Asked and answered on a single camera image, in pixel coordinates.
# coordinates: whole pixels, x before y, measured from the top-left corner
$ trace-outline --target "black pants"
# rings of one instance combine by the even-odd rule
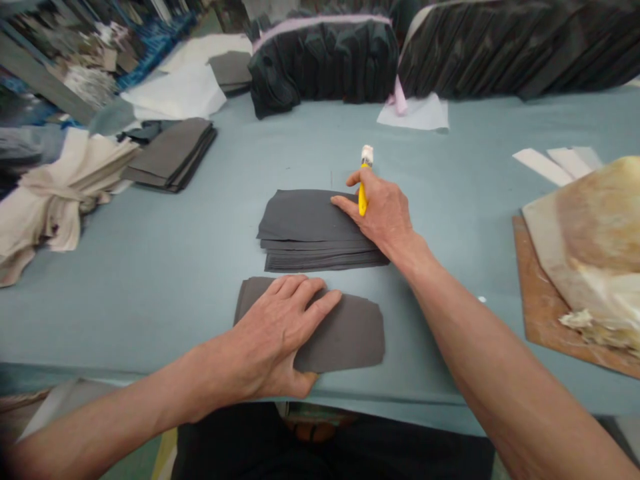
[[[320,444],[300,442],[273,403],[244,403],[178,429],[172,480],[489,479],[488,439],[362,415]]]

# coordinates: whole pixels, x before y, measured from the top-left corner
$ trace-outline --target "left hand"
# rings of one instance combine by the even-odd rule
[[[269,286],[236,326],[198,345],[176,362],[174,375],[186,390],[181,421],[195,422],[212,410],[263,397],[304,398],[318,375],[299,372],[293,359],[320,322],[340,302],[328,292],[305,310],[325,288],[324,280],[286,275]]]

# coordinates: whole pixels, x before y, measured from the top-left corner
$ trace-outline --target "cutting table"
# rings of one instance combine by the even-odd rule
[[[242,280],[265,275],[255,236],[266,202],[277,189],[343,189],[337,173],[358,168],[365,144],[378,173],[409,198],[414,228],[440,262],[524,338],[511,217],[556,186],[512,154],[639,154],[640,89],[450,102],[448,133],[377,124],[380,110],[308,101],[258,121],[248,95],[229,100],[188,189],[129,188],[89,216],[76,251],[42,249],[0,291],[1,359],[144,375],[225,332]],[[318,276],[380,304],[386,354],[376,367],[322,375],[310,401],[482,434],[394,266]],[[640,413],[640,381],[529,346],[590,412]]]

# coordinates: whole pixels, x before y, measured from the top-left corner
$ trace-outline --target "beige cloth bundle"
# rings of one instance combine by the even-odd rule
[[[44,241],[53,251],[75,250],[81,214],[111,200],[108,192],[138,151],[129,140],[69,129],[60,158],[24,174],[0,202],[0,287],[19,280]]]

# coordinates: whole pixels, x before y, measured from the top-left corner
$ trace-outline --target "hand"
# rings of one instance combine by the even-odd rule
[[[413,234],[409,201],[395,183],[378,178],[371,169],[360,168],[353,172],[347,186],[358,182],[365,186],[369,202],[364,217],[360,216],[358,204],[345,197],[332,197],[331,202],[350,216],[362,233],[390,257],[390,252]]]
[[[178,360],[184,366],[175,376],[188,392],[182,422],[246,400],[308,396],[318,375],[294,370],[293,359],[340,302],[342,293],[332,290],[305,310],[325,287],[306,275],[280,277],[232,330]]]

